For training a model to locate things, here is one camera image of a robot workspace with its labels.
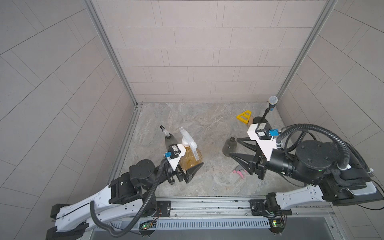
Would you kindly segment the orange plastic bottle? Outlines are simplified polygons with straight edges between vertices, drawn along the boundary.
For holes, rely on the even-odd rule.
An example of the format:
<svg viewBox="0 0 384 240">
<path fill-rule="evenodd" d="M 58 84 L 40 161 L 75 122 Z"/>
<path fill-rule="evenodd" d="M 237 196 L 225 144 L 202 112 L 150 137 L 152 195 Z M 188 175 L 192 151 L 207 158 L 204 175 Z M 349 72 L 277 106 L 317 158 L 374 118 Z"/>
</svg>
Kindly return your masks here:
<svg viewBox="0 0 384 240">
<path fill-rule="evenodd" d="M 180 164 L 180 166 L 184 172 L 186 172 L 187 170 L 189 170 L 192 167 L 195 167 L 198 164 L 203 163 L 203 156 L 202 156 L 202 153 L 199 149 L 197 149 L 197 153 L 199 156 L 199 160 L 196 160 L 191 148 L 186 147 L 186 153 L 183 157 L 181 157 L 181 159 L 179 161 L 179 164 Z"/>
</svg>

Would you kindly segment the clear spray nozzle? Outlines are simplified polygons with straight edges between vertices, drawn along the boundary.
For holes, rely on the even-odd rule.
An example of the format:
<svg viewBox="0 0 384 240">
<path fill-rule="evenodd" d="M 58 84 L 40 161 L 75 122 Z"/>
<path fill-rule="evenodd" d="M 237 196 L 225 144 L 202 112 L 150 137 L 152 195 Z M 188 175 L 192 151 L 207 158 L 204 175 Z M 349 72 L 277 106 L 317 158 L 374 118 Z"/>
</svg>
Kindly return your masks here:
<svg viewBox="0 0 384 240">
<path fill-rule="evenodd" d="M 192 136 L 183 127 L 179 128 L 179 131 L 183 137 L 182 138 L 182 145 L 184 147 L 189 147 L 191 149 L 196 161 L 199 161 L 200 157 L 199 157 L 198 151 L 197 151 L 197 148 L 198 148 L 197 143 L 195 142 L 195 140 L 192 138 Z"/>
</svg>

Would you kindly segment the black white spray nozzle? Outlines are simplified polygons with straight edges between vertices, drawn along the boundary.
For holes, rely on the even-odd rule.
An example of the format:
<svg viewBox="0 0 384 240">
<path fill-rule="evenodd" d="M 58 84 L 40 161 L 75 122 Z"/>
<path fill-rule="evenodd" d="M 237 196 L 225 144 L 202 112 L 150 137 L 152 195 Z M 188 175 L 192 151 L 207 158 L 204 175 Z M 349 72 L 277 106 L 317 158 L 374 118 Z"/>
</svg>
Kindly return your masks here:
<svg viewBox="0 0 384 240">
<path fill-rule="evenodd" d="M 165 134 L 166 138 L 170 137 L 170 132 L 168 130 L 166 130 L 166 128 L 164 126 L 160 126 L 160 129 Z"/>
</svg>

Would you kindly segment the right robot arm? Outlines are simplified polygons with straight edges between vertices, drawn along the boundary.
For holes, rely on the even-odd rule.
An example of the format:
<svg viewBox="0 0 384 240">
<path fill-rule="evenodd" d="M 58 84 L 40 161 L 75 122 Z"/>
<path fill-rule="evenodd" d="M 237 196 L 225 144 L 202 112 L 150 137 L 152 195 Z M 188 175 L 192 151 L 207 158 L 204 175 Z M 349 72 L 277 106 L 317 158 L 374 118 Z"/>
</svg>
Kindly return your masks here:
<svg viewBox="0 0 384 240">
<path fill-rule="evenodd" d="M 252 145 L 250 138 L 237 140 L 239 144 L 253 150 L 255 155 L 230 153 L 250 175 L 263 180 L 267 171 L 286 179 L 294 179 L 304 186 L 285 193 L 269 193 L 266 199 L 251 200 L 254 216 L 275 218 L 291 215 L 291 209 L 313 202 L 330 202 L 334 206 L 350 206 L 382 201 L 374 181 L 363 168 L 355 154 L 350 153 L 350 169 L 341 171 L 337 160 L 341 154 L 336 144 L 306 140 L 297 145 L 295 154 L 283 149 L 273 149 L 267 157 L 259 144 Z"/>
</svg>

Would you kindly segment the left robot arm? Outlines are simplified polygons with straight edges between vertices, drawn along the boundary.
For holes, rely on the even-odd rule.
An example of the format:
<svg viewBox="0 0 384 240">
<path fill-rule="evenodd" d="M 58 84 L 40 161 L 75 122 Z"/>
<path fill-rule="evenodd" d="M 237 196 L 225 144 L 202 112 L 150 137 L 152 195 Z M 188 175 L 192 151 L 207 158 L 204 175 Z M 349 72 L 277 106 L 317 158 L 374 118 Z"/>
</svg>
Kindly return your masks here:
<svg viewBox="0 0 384 240">
<path fill-rule="evenodd" d="M 55 226 L 48 229 L 46 239 L 77 240 L 96 227 L 119 238 L 131 231 L 140 218 L 153 217 L 145 225 L 147 230 L 159 217 L 170 215 L 171 202 L 157 201 L 157 187 L 163 182 L 174 183 L 175 179 L 189 183 L 202 166 L 198 163 L 186 171 L 181 166 L 173 170 L 168 160 L 158 167 L 151 160 L 141 160 L 87 199 L 73 205 L 54 205 L 51 218 Z"/>
</svg>

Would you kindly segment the pink grey spray nozzle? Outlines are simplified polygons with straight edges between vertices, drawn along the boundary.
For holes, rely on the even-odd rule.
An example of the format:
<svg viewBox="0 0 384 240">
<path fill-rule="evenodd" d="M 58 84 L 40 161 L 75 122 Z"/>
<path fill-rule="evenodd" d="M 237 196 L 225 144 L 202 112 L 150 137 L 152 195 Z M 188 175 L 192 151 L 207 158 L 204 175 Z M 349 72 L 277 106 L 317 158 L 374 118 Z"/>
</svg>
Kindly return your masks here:
<svg viewBox="0 0 384 240">
<path fill-rule="evenodd" d="M 245 169 L 243 169 L 243 168 L 236 168 L 236 169 L 233 170 L 233 173 L 234 174 L 238 174 L 241 177 L 241 179 L 244 180 L 245 179 L 245 174 L 247 173 L 247 171 Z"/>
</svg>

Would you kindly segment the dark grey bottle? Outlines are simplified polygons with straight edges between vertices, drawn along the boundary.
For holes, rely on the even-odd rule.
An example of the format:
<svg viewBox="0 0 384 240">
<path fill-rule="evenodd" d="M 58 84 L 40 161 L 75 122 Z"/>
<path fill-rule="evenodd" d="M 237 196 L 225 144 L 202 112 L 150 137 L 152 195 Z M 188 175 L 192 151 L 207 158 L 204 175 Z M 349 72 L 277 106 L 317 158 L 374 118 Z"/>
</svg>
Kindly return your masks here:
<svg viewBox="0 0 384 240">
<path fill-rule="evenodd" d="M 230 157 L 230 154 L 235 153 L 237 148 L 236 138 L 230 137 L 226 140 L 222 152 L 226 157 Z"/>
</svg>

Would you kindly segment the yellow triangle block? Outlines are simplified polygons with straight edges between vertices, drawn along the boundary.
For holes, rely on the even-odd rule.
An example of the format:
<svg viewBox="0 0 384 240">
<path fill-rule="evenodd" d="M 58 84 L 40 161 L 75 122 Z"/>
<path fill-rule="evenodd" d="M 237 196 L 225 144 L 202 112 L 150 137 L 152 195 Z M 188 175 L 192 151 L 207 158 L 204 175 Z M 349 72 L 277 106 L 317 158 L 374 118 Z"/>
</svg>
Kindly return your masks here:
<svg viewBox="0 0 384 240">
<path fill-rule="evenodd" d="M 244 111 L 243 113 L 237 115 L 236 119 L 239 120 L 240 122 L 244 123 L 245 125 L 248 125 L 251 117 L 252 117 L 252 112 L 247 110 L 247 111 Z"/>
</svg>

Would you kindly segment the microphone on black stand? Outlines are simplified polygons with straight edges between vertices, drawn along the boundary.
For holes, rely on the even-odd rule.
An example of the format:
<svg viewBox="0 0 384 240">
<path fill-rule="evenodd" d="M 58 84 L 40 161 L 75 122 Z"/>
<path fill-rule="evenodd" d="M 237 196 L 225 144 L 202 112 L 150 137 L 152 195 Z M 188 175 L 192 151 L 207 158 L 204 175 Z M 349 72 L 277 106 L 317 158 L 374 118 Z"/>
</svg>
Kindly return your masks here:
<svg viewBox="0 0 384 240">
<path fill-rule="evenodd" d="M 268 99 L 268 103 L 269 103 L 269 106 L 266 108 L 263 116 L 254 117 L 253 119 L 253 124 L 257 124 L 257 130 L 263 130 L 263 129 L 270 130 L 272 128 L 269 122 L 266 120 L 266 116 L 270 111 L 272 111 L 275 108 L 275 106 L 278 103 L 278 98 L 276 96 L 271 96 Z"/>
</svg>

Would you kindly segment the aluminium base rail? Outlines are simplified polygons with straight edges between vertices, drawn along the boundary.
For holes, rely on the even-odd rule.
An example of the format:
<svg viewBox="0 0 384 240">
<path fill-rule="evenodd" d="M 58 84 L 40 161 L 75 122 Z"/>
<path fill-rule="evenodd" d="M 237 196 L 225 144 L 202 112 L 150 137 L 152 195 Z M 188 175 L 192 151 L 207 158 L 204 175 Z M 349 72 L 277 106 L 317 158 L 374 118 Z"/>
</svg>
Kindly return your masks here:
<svg viewBox="0 0 384 240">
<path fill-rule="evenodd" d="M 328 204 L 305 204 L 287 214 L 269 215 L 260 196 L 161 198 L 153 217 L 141 218 L 133 232 L 149 235 L 156 231 L 269 229 L 280 233 L 295 220 L 324 220 L 334 216 Z"/>
</svg>

